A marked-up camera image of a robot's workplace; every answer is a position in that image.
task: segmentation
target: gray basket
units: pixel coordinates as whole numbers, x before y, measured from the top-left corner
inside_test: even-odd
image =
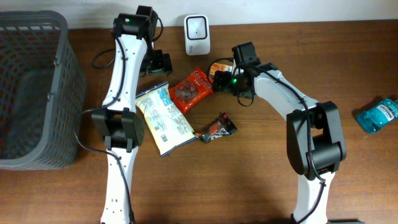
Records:
[[[57,12],[0,12],[0,169],[74,162],[86,78],[67,36]]]

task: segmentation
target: wood grain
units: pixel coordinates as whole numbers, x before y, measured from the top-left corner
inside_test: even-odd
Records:
[[[71,30],[69,39],[87,76],[85,108],[98,106],[112,68],[95,70],[91,59],[114,42],[108,30]],[[174,72],[141,78],[138,91],[165,80],[173,86],[247,41],[299,90],[339,107],[348,156],[331,186],[328,218],[398,223],[398,123],[369,135],[351,114],[376,96],[398,94],[398,21],[213,26],[211,54],[195,57],[185,53],[183,28],[168,27],[156,47],[170,53]],[[245,108],[223,93],[199,102],[186,118],[200,129],[220,111],[236,134],[193,142],[166,158],[147,130],[132,183],[138,223],[276,223],[293,212],[297,176],[286,155],[285,121],[258,97]],[[103,147],[88,118],[81,136]],[[64,170],[0,170],[0,223],[99,223],[106,178],[105,156],[86,151]]]

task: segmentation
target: white rounded square object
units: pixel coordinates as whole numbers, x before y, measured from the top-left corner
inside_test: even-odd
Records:
[[[188,55],[210,53],[209,23],[205,15],[191,15],[184,19],[185,50]]]

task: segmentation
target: orange package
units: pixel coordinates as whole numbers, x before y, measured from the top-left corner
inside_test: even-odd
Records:
[[[170,88],[169,93],[170,98],[181,113],[185,114],[193,105],[205,96],[213,93],[213,90],[207,80],[206,74],[197,67],[188,78]]]

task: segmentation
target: bottle label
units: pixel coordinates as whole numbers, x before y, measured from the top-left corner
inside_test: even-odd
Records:
[[[388,107],[386,107],[384,105],[379,105],[379,106],[377,106],[377,108],[386,116],[388,121],[391,121],[394,119],[394,115]]]

